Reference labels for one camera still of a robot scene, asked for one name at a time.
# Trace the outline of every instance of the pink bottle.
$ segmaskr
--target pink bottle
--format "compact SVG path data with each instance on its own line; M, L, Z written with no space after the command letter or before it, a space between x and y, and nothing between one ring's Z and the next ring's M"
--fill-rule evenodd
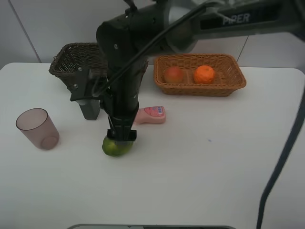
M153 106L139 109L134 120L136 124L142 123L164 123L166 120L165 109L163 106Z

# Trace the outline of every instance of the fruit in basket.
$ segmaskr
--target fruit in basket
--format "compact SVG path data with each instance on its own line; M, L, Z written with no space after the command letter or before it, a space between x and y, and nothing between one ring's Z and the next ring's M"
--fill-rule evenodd
M183 77L183 70L177 66L169 67L164 71L164 80L167 83L182 83Z
M202 65L194 73L195 83L209 84L213 83L216 76L215 70L209 65Z

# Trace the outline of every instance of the lime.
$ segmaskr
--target lime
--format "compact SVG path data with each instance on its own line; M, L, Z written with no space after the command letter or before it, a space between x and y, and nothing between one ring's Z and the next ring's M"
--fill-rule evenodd
M132 146L133 142L116 142L105 137L102 149L108 156L122 156L128 153Z

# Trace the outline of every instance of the pink translucent cup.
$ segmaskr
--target pink translucent cup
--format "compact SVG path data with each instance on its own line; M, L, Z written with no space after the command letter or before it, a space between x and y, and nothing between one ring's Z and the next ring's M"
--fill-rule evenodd
M59 133L48 112L41 108L23 112L17 118L16 127L38 149L53 149L59 141Z

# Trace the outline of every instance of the rectangular basket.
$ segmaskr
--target rectangular basket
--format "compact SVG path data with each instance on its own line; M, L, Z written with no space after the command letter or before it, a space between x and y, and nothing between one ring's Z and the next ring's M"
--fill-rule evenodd
M216 71L216 77L212 84L196 84L194 82L194 71L201 65L209 65ZM182 83L166 83L164 81L164 71L172 66L179 66L184 71ZM226 54L161 56L154 62L154 81L165 94L174 95L226 97L246 86L246 80L236 60Z
M143 67L144 74L148 62ZM107 77L108 62L100 54L97 43L71 43L65 45L54 57L49 72L60 78L72 92L78 68L90 68L93 78Z

